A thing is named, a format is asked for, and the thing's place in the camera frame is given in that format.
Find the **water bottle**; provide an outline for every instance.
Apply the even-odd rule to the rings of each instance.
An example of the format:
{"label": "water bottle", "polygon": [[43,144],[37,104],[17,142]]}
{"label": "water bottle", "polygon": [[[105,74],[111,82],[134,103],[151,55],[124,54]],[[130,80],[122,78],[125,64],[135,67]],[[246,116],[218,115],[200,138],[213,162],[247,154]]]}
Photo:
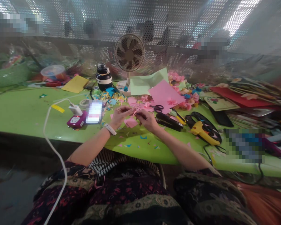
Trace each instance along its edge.
{"label": "water bottle", "polygon": [[104,63],[98,64],[96,79],[101,91],[106,91],[107,88],[112,87],[112,77],[109,68]]}

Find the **fan grill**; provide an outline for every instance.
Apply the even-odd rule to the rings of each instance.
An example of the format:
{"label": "fan grill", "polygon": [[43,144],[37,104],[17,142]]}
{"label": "fan grill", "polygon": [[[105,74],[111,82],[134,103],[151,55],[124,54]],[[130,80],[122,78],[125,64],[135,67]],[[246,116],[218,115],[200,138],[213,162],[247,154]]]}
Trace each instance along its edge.
{"label": "fan grill", "polygon": [[137,70],[144,57],[144,44],[138,36],[125,34],[119,38],[115,46],[115,60],[122,70],[126,72]]}

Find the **floor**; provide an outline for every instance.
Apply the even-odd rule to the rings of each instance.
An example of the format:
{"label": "floor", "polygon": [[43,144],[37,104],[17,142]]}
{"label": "floor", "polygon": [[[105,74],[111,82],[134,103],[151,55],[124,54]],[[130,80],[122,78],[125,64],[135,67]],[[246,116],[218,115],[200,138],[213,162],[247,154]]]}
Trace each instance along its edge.
{"label": "floor", "polygon": [[[55,142],[67,158],[79,145]],[[0,135],[0,225],[21,224],[32,208],[33,196],[44,179],[61,167],[44,139]],[[163,165],[167,189],[182,171],[180,166]]]}

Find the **electric fan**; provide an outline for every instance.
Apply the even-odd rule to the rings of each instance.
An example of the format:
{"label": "electric fan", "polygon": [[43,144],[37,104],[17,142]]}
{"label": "electric fan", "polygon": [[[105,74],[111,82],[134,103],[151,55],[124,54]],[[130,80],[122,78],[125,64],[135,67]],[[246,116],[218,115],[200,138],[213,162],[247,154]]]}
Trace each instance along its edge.
{"label": "electric fan", "polygon": [[134,34],[125,34],[119,38],[115,46],[115,60],[118,66],[127,74],[127,80],[116,84],[118,90],[125,96],[130,96],[130,73],[136,71],[144,61],[145,47],[142,40]]}

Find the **black scissors handle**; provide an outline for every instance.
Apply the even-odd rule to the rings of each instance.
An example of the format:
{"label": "black scissors handle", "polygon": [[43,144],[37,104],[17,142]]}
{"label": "black scissors handle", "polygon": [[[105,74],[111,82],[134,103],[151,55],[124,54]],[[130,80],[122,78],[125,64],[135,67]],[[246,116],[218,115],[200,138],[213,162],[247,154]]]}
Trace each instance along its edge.
{"label": "black scissors handle", "polygon": [[162,112],[162,110],[164,109],[164,107],[162,106],[162,105],[156,105],[156,106],[152,106],[152,105],[150,105],[150,107],[152,107],[152,108],[154,108],[154,111],[155,112]]}

